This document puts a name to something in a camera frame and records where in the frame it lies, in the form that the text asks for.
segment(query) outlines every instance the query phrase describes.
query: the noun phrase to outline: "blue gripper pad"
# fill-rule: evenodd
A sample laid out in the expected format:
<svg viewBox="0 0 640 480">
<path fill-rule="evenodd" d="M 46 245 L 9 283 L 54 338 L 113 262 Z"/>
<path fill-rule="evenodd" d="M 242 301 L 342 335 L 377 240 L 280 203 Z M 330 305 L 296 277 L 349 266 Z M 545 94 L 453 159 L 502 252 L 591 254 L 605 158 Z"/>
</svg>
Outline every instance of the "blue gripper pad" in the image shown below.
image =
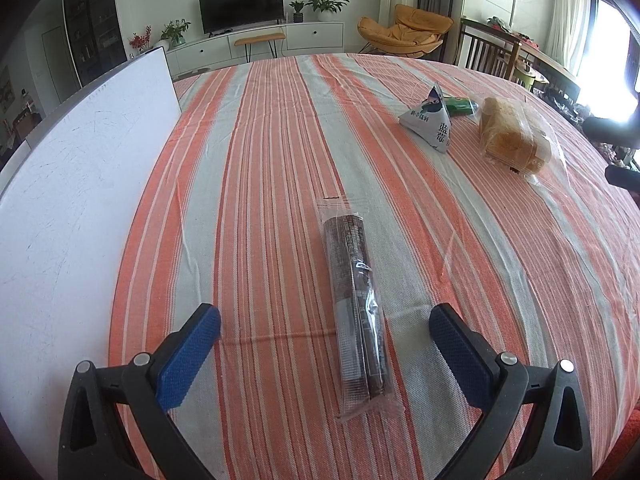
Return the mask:
<svg viewBox="0 0 640 480">
<path fill-rule="evenodd" d="M 158 374 L 156 399 L 164 412 L 182 404 L 213 343 L 220 337 L 220 311 L 212 306 Z"/>
<path fill-rule="evenodd" d="M 494 403 L 494 378 L 472 341 L 451 317 L 456 316 L 461 324 L 464 322 L 449 305 L 447 307 L 448 313 L 441 305 L 435 306 L 431 311 L 431 337 L 460 385 L 466 402 L 485 412 Z M 469 329 L 467 331 L 471 336 L 476 335 Z"/>
</svg>

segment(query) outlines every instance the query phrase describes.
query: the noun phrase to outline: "orange armchair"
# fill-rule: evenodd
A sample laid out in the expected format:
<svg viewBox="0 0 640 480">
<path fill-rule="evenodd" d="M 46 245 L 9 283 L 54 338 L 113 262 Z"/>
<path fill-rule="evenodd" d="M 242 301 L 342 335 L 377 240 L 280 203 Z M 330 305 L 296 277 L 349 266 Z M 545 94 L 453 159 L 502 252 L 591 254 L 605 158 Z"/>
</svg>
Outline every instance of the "orange armchair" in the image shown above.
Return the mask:
<svg viewBox="0 0 640 480">
<path fill-rule="evenodd" d="M 366 16 L 358 22 L 358 33 L 367 42 L 387 54 L 422 57 L 442 44 L 440 37 L 453 20 L 434 12 L 396 5 L 396 24 L 386 28 Z"/>
</svg>

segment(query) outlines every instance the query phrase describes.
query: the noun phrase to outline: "black tv screen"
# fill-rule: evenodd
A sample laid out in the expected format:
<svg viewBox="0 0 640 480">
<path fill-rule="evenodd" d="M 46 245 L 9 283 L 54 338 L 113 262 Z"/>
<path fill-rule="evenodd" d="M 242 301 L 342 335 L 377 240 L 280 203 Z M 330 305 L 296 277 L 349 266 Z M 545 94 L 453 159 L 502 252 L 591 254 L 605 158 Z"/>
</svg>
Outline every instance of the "black tv screen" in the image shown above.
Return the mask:
<svg viewBox="0 0 640 480">
<path fill-rule="evenodd" d="M 222 28 L 284 18 L 283 0 L 200 0 L 202 28 L 207 34 Z"/>
</svg>

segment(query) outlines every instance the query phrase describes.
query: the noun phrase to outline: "metal screw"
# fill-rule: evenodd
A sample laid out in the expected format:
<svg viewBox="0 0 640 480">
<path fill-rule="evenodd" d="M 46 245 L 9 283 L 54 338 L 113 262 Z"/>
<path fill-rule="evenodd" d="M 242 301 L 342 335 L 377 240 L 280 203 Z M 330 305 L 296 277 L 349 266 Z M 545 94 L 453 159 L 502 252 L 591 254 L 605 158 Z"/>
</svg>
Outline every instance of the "metal screw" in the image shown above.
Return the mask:
<svg viewBox="0 0 640 480">
<path fill-rule="evenodd" d="M 91 363 L 89 361 L 80 361 L 76 370 L 79 374 L 85 374 L 89 371 L 89 368 L 91 368 Z"/>
<path fill-rule="evenodd" d="M 144 366 L 144 365 L 148 364 L 149 361 L 151 361 L 151 356 L 146 352 L 142 352 L 140 354 L 137 354 L 133 358 L 133 364 L 135 364 L 136 366 Z"/>
<path fill-rule="evenodd" d="M 560 361 L 560 367 L 562 368 L 562 370 L 564 370 L 568 374 L 570 374 L 575 370 L 574 364 L 571 361 L 569 361 L 569 359 L 562 359 Z"/>
<path fill-rule="evenodd" d="M 500 361 L 502 361 L 506 365 L 513 366 L 518 362 L 518 358 L 511 352 L 502 352 L 500 354 Z"/>
</svg>

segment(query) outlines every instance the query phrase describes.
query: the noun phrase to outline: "tablecloth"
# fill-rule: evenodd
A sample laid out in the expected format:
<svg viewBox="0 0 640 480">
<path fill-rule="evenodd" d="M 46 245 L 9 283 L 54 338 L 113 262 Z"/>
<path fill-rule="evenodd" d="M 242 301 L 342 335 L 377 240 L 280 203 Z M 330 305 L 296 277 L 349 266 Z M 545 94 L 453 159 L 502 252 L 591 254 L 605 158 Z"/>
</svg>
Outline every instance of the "tablecloth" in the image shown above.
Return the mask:
<svg viewBox="0 0 640 480">
<path fill-rule="evenodd" d="M 479 153 L 453 118 L 437 153 L 398 123 L 434 81 L 530 102 L 554 128 L 567 185 L 535 185 Z M 431 341 L 447 301 L 499 352 L 576 365 L 594 468 L 640 394 L 638 208 L 581 134 L 510 82 L 434 62 L 261 60 L 177 85 L 183 114 L 149 178 L 114 295 L 110 364 L 153 351 L 200 302 L 222 338 L 171 416 L 216 478 L 434 478 L 478 414 Z M 401 415 L 343 424 L 328 269 L 315 203 L 366 203 Z M 145 469 L 158 469 L 130 416 Z M 492 476 L 524 428 L 518 419 Z"/>
</svg>

